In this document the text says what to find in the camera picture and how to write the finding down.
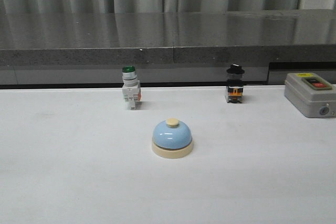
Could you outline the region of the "light blue service bell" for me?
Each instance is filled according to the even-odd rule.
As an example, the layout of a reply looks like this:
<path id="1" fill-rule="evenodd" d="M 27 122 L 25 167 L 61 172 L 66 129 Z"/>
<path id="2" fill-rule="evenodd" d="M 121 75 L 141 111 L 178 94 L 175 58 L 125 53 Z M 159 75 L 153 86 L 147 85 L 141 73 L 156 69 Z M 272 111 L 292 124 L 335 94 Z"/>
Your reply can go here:
<path id="1" fill-rule="evenodd" d="M 158 123 L 152 134 L 152 150 L 169 159 L 182 158 L 193 150 L 193 139 L 190 128 L 176 118 L 169 118 Z"/>

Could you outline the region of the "grey stone counter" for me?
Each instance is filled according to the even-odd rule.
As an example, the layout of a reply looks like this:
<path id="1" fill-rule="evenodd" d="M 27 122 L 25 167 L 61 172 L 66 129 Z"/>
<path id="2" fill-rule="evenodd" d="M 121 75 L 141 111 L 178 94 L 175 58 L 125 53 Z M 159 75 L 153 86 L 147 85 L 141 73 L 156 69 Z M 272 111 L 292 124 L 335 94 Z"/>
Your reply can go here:
<path id="1" fill-rule="evenodd" d="M 119 87 L 133 65 L 145 87 L 221 86 L 231 64 L 246 84 L 289 72 L 335 82 L 335 12 L 5 14 L 1 86 Z"/>

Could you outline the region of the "black rotary selector switch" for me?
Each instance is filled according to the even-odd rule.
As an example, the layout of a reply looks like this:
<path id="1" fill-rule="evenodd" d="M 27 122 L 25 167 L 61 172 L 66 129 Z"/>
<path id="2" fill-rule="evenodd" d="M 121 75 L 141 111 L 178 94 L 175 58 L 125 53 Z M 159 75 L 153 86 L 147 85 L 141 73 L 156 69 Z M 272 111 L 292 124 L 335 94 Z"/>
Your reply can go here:
<path id="1" fill-rule="evenodd" d="M 242 103 L 244 91 L 242 78 L 245 73 L 244 69 L 240 65 L 231 64 L 226 72 L 227 85 L 225 98 L 227 103 Z"/>

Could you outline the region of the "green push button switch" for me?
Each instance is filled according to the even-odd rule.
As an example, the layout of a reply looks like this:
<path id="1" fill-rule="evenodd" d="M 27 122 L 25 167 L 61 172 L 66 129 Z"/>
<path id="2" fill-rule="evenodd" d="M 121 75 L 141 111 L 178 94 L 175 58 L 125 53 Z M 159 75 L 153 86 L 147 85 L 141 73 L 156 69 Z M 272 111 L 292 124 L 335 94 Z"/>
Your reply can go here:
<path id="1" fill-rule="evenodd" d="M 131 110 L 136 109 L 136 105 L 141 100 L 141 84 L 137 77 L 135 66 L 122 68 L 122 94 L 125 102 L 129 104 Z"/>

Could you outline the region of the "grey on off switch box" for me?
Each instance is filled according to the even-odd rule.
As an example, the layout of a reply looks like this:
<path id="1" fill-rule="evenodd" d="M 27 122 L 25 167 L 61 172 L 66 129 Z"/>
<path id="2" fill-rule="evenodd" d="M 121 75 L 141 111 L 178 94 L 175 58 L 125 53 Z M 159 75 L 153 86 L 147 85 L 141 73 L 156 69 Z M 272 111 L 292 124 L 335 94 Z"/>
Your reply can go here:
<path id="1" fill-rule="evenodd" d="M 335 86 L 315 73 L 289 73 L 285 97 L 308 118 L 335 117 Z"/>

